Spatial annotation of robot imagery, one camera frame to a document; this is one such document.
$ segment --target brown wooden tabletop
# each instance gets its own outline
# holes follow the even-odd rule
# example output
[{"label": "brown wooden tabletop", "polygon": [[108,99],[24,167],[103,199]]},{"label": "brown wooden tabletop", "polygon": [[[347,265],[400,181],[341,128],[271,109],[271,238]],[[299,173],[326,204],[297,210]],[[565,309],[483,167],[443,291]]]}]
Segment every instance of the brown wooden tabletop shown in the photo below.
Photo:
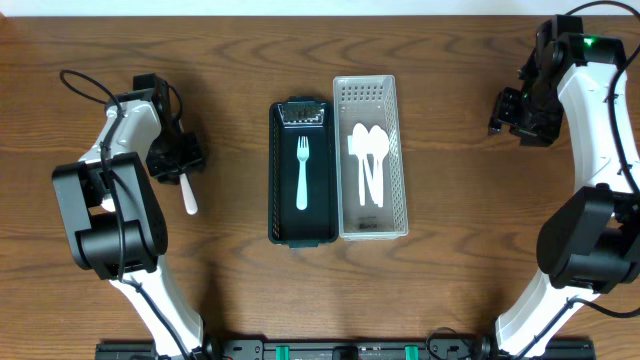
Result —
[{"label": "brown wooden tabletop", "polygon": [[[550,148],[487,137],[497,93],[542,17],[39,18],[0,21],[0,358],[92,359],[102,340],[150,339],[128,301],[69,252],[51,172],[84,154],[102,106],[68,91],[63,68],[113,92],[156,72],[184,100],[205,144],[192,177],[200,213],[178,187],[153,188],[167,256],[218,336],[425,338],[440,326],[489,331],[533,277],[541,225],[571,196],[566,122]],[[640,40],[631,17],[588,32]],[[340,75],[396,77],[409,235],[291,250],[267,239],[268,108],[291,95],[332,98]],[[640,139],[640,66],[627,98]],[[640,286],[598,303],[628,311]],[[640,320],[583,309],[562,329],[601,359],[637,358]]]}]

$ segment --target white fork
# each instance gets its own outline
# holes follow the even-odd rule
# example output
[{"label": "white fork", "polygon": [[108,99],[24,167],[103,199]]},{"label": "white fork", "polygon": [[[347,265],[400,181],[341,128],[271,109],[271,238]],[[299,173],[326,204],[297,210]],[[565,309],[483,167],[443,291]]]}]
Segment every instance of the white fork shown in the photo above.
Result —
[{"label": "white fork", "polygon": [[300,171],[298,172],[298,195],[296,196],[296,207],[299,210],[307,208],[307,160],[309,160],[309,139],[306,136],[299,136],[298,162],[300,162]]}]

